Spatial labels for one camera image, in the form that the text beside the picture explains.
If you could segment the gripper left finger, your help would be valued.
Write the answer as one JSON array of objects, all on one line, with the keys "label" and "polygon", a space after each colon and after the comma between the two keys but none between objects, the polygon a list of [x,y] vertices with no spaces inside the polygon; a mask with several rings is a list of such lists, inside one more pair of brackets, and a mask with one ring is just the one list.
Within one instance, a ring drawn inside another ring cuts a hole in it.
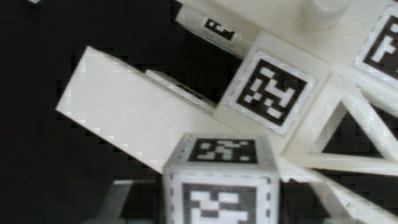
[{"label": "gripper left finger", "polygon": [[121,218],[123,207],[128,199],[133,181],[116,180],[105,196],[98,215],[85,221],[85,224],[126,224]]}]

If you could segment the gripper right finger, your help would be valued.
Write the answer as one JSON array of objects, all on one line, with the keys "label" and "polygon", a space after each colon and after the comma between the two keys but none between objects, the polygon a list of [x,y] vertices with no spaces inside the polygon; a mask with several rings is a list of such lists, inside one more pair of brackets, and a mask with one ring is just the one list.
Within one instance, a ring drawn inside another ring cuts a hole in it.
[{"label": "gripper right finger", "polygon": [[364,224],[364,222],[348,214],[348,210],[327,184],[322,182],[315,182],[311,184],[311,187],[320,199],[322,206],[329,213],[329,217],[325,218],[322,224]]}]

